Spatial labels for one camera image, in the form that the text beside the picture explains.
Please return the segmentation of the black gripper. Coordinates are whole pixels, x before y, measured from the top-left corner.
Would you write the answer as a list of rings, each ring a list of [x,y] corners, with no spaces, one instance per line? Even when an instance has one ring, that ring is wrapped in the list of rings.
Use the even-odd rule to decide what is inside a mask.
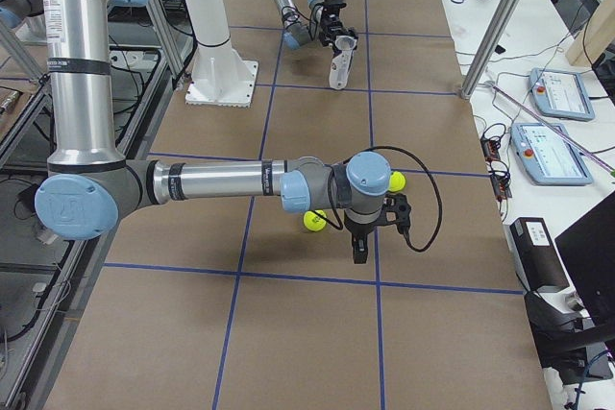
[[[350,217],[344,218],[344,227],[351,233],[352,257],[355,264],[367,262],[367,239],[377,226],[376,221],[359,223]]]
[[[340,36],[340,49],[337,37]],[[354,52],[357,48],[358,35],[354,28],[344,32],[344,26],[339,16],[334,12],[321,11],[319,19],[318,38],[321,43],[328,43],[332,50],[332,60],[342,52]]]

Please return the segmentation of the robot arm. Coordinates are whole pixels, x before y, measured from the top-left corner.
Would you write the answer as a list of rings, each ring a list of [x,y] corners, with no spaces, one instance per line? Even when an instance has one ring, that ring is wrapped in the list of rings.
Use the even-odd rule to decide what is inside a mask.
[[[340,18],[347,7],[345,0],[307,0],[310,16],[307,24],[293,0],[274,0],[284,28],[286,45],[296,50],[316,38],[333,51],[333,68],[350,64],[357,48],[358,36],[354,28],[346,28]]]
[[[144,5],[148,0],[130,0]],[[56,148],[35,195],[42,224],[67,240],[89,240],[134,211],[195,198],[278,196],[283,209],[342,210],[353,259],[385,222],[391,169],[374,152],[344,164],[315,157],[205,164],[128,160],[115,143],[108,6],[111,0],[42,0]]]

